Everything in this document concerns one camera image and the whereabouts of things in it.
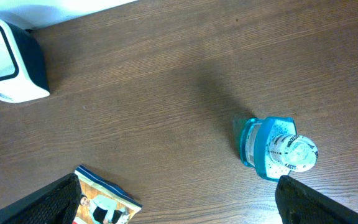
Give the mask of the blue mouthwash bottle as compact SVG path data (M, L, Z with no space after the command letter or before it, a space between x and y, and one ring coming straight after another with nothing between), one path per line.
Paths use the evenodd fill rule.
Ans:
M297 133L293 118L236 118L233 128L241 162L265 180L308 171L318 160L316 144Z

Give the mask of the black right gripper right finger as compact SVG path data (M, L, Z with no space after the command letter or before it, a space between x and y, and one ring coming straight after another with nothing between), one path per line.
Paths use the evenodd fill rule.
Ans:
M275 201L283 224L358 224L358 213L296 179L283 175Z

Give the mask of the yellow snack bag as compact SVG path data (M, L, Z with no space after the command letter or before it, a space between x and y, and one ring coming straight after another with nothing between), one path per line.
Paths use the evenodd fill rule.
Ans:
M78 166L74 174L79 180L81 191L73 224L128 224L141 210L142 205L120 186L85 166Z

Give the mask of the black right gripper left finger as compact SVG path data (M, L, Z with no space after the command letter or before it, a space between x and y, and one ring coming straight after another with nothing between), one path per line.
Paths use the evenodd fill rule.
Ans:
M0 224L72 224L80 197L78 176L67 174L0 209Z

